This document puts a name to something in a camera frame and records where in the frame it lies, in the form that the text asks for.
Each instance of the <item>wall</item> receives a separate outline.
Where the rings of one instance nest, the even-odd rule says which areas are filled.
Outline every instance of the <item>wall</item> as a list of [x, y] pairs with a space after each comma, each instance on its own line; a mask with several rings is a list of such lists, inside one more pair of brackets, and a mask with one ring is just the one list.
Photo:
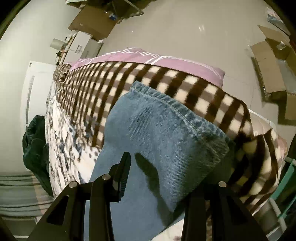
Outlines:
[[20, 101], [29, 61], [55, 64], [53, 38], [63, 40], [79, 10], [65, 0], [32, 0], [0, 40], [0, 172], [25, 171]]

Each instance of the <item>brown and white plaid blanket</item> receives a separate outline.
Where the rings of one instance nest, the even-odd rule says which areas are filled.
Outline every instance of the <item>brown and white plaid blanket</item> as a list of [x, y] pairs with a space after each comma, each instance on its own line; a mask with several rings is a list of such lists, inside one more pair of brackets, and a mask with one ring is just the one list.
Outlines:
[[203, 78], [149, 64], [102, 62], [69, 72], [70, 68], [69, 64], [57, 67], [54, 91], [75, 130], [74, 139], [83, 149], [102, 149], [110, 110], [132, 83], [139, 81], [178, 100], [234, 140], [238, 151], [228, 184], [252, 213], [276, 189], [285, 158], [278, 135], [270, 129], [254, 137], [245, 103], [221, 88]]

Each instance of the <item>open cardboard box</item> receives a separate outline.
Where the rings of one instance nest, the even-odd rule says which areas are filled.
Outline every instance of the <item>open cardboard box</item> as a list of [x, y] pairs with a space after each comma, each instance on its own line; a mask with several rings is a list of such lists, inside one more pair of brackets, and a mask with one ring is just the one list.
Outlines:
[[282, 33], [259, 26], [266, 36], [265, 41], [251, 46], [260, 69], [265, 99], [279, 104], [283, 124], [296, 124], [296, 54], [289, 39]]

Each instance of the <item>drawer handle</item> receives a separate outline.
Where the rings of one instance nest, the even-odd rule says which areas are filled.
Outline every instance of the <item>drawer handle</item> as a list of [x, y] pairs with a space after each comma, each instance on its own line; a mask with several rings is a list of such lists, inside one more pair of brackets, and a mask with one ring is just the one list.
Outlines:
[[78, 45], [78, 47], [77, 47], [77, 49], [76, 49], [75, 53], [79, 53], [79, 52], [80, 52], [80, 50], [81, 50], [81, 48], [82, 48], [82, 46], [81, 46], [81, 45]]

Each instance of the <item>dark green clothing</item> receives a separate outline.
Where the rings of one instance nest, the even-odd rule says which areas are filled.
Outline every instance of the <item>dark green clothing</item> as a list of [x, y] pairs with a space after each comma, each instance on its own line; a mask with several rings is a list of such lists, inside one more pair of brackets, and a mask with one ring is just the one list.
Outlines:
[[22, 138], [22, 149], [22, 160], [26, 168], [34, 173], [44, 190], [53, 196], [49, 181], [49, 153], [48, 144], [45, 143], [44, 116], [37, 115], [31, 121]]

